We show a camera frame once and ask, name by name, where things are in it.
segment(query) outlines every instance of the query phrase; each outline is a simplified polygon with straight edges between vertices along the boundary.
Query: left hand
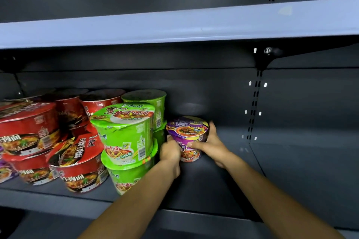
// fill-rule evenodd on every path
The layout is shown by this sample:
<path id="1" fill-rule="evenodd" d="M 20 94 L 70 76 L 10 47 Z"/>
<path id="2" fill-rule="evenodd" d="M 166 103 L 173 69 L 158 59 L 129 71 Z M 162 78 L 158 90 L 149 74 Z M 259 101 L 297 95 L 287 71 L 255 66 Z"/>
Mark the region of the left hand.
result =
<path id="1" fill-rule="evenodd" d="M 173 140 L 172 136 L 167 135 L 167 142 L 163 143 L 161 146 L 159 158 L 161 161 L 166 161 L 168 164 L 173 166 L 175 178 L 180 175 L 181 150 L 180 146 L 175 140 Z"/>

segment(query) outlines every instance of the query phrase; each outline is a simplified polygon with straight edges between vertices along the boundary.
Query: upper shelf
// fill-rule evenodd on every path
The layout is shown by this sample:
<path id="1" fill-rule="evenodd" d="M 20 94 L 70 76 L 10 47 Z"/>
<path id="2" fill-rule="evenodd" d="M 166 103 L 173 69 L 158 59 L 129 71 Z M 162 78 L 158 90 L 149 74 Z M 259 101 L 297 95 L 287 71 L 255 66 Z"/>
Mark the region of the upper shelf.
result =
<path id="1" fill-rule="evenodd" d="M 359 0 L 318 0 L 0 24 L 0 49 L 359 34 Z"/>

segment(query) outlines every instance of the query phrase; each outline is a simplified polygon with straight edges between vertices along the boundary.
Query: finger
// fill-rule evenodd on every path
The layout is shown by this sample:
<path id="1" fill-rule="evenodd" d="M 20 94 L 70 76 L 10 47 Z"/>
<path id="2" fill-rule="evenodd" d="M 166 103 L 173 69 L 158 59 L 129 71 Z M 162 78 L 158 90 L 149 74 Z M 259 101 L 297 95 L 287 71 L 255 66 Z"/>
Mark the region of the finger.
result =
<path id="1" fill-rule="evenodd" d="M 205 143 L 203 143 L 203 142 L 198 142 L 198 141 L 196 141 L 196 142 L 189 142 L 189 143 L 187 144 L 187 146 L 189 146 L 190 148 L 195 148 L 195 149 L 203 150 L 204 144 L 205 144 Z"/>
<path id="2" fill-rule="evenodd" d="M 213 121 L 209 122 L 209 134 L 208 134 L 208 136 L 211 136 L 211 135 L 217 135 L 217 128 L 214 125 Z"/>

